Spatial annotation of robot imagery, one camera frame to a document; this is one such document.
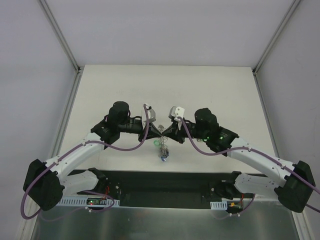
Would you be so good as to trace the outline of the metal disc keyring organizer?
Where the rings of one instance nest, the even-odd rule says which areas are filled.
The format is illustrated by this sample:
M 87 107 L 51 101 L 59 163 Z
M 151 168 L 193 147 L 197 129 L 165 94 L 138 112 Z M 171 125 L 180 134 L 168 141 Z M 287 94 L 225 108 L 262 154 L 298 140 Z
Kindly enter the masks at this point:
M 163 125 L 159 125 L 157 127 L 157 129 L 160 131 L 161 133 L 161 137 L 158 139 L 160 146 L 159 147 L 159 158 L 161 159 L 161 156 L 167 156 L 167 158 L 170 155 L 170 151 L 168 146 L 166 145 L 166 142 L 168 140 L 168 138 L 166 136 L 163 136 L 163 132 L 165 131 L 165 127 Z

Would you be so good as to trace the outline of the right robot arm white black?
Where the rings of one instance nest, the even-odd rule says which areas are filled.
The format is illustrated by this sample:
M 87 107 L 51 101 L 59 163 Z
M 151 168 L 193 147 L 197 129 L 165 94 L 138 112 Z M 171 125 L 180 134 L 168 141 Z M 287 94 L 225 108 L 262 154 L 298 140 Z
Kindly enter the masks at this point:
M 301 213 L 308 206 L 313 192 L 319 193 L 310 166 L 293 163 L 254 148 L 237 133 L 219 125 L 208 109 L 198 109 L 194 122 L 184 118 L 185 110 L 173 106 L 168 114 L 172 124 L 163 135 L 180 144 L 185 139 L 205 156 L 223 155 L 259 171 L 262 176 L 236 172 L 235 180 L 220 184 L 215 190 L 224 198 L 239 194 L 256 194 L 279 201 L 287 209 Z

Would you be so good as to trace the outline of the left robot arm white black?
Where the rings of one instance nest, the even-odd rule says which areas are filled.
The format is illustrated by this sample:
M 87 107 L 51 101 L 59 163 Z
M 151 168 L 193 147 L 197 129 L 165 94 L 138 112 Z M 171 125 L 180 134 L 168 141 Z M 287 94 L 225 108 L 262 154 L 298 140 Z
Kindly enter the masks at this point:
M 155 128 L 156 112 L 144 104 L 140 116 L 131 116 L 130 107 L 124 101 L 115 102 L 108 114 L 97 123 L 80 143 L 67 152 L 47 159 L 32 161 L 23 184 L 23 200 L 30 197 L 42 211 L 51 210 L 64 196 L 90 190 L 99 195 L 105 191 L 106 177 L 96 168 L 71 175 L 79 165 L 93 155 L 108 148 L 124 151 L 114 146 L 121 133 L 135 134 L 139 144 L 128 151 L 140 148 L 148 139 L 160 137 Z

